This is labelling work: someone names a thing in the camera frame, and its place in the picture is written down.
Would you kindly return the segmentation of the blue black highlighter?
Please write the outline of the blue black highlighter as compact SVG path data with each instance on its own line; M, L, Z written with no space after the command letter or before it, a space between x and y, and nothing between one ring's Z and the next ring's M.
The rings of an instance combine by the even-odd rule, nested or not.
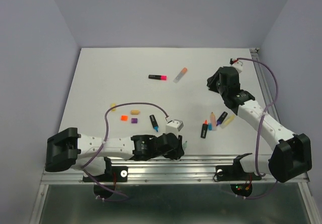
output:
M158 132L158 123L154 115L149 116L153 129Z

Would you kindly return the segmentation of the purple black highlighter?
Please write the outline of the purple black highlighter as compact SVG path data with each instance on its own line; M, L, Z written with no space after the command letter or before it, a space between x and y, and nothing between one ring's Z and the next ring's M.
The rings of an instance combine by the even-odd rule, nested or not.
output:
M228 113L227 112L223 112L220 117L217 119L216 125L219 126L223 123L223 121L226 119Z

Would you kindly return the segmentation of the yellow translucent highlighter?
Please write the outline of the yellow translucent highlighter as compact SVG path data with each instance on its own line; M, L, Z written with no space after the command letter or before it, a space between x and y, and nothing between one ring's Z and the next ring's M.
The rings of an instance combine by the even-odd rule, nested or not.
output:
M229 115L221 124L221 128L226 128L234 119L234 115Z

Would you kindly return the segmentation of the orange pen cap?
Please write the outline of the orange pen cap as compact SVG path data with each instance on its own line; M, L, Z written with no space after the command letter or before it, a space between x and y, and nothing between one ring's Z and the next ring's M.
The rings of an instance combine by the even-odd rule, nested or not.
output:
M121 120L122 120L122 121L127 121L127 120L128 120L128 116L126 116L126 115L122 115L122 116L121 116Z

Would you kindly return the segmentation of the tan pen cap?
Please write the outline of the tan pen cap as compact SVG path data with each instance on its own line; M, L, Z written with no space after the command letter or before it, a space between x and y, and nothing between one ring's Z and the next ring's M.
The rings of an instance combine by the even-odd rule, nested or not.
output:
M139 110L131 110L130 111L130 114L131 115L139 115L140 114L140 111Z

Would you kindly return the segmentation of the tan cap translucent highlighter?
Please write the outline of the tan cap translucent highlighter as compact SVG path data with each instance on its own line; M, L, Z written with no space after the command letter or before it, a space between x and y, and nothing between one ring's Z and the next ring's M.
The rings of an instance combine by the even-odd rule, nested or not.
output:
M212 131L215 131L217 129L217 121L216 121L215 114L213 112L211 112L210 114L210 122L212 125Z

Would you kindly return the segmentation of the orange black highlighter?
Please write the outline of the orange black highlighter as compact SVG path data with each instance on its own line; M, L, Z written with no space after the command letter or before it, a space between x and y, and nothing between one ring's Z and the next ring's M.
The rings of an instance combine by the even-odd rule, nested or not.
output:
M206 138L207 130L208 130L208 122L207 120L205 120L204 123L202 124L201 135L200 135L201 138L203 139Z

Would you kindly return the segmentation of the pink black highlighter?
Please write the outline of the pink black highlighter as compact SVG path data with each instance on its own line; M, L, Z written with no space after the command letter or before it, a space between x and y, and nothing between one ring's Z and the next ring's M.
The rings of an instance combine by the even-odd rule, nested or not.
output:
M161 80L161 81L166 81L167 76L165 75L154 75L154 74L149 74L148 78L151 80Z

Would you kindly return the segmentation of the mint cap translucent highlighter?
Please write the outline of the mint cap translucent highlighter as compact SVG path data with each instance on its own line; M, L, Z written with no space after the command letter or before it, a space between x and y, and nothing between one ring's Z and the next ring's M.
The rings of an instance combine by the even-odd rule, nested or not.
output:
M183 150L185 150L187 148L187 141L185 141L183 144L182 144L182 147L183 147Z

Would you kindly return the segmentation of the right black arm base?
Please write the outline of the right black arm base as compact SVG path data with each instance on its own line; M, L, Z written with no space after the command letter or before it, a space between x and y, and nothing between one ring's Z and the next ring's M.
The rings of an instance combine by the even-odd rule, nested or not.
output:
M259 181L262 177L256 175L254 172L245 172L240 161L250 156L251 153L239 155L233 159L231 165L219 165L215 167L213 181L239 181L237 184L231 184L231 190L236 196L241 196L244 199L250 197L253 191L253 181Z

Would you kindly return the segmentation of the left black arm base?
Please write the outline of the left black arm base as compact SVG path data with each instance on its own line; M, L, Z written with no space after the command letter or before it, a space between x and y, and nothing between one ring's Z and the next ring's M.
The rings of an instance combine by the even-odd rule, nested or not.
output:
M128 180L127 166L113 166L109 158L104 157L104 171L98 176L83 175L83 182L94 183L93 192L97 200L103 202L120 202L128 200L129 197L121 191L116 190L117 183L125 183Z

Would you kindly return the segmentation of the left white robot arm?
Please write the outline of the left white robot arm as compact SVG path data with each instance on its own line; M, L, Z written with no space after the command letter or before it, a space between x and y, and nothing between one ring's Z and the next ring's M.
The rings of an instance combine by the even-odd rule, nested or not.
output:
M103 140L80 134L77 128L71 127L48 138L45 170L50 173L85 170L106 181L112 175L112 168L105 164L105 158L149 161L164 157L178 160L183 155L182 136L173 133Z

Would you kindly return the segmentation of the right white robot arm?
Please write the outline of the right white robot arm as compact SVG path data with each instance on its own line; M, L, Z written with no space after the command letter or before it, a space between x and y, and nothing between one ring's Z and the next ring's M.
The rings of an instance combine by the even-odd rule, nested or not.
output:
M239 72L235 67L224 66L208 78L207 87L219 93L225 106L247 122L270 146L272 154L246 153L237 156L232 165L216 167L218 181L241 181L252 174L255 180L271 175L285 183L312 168L310 139L304 133L295 134L265 113L255 97L241 89Z

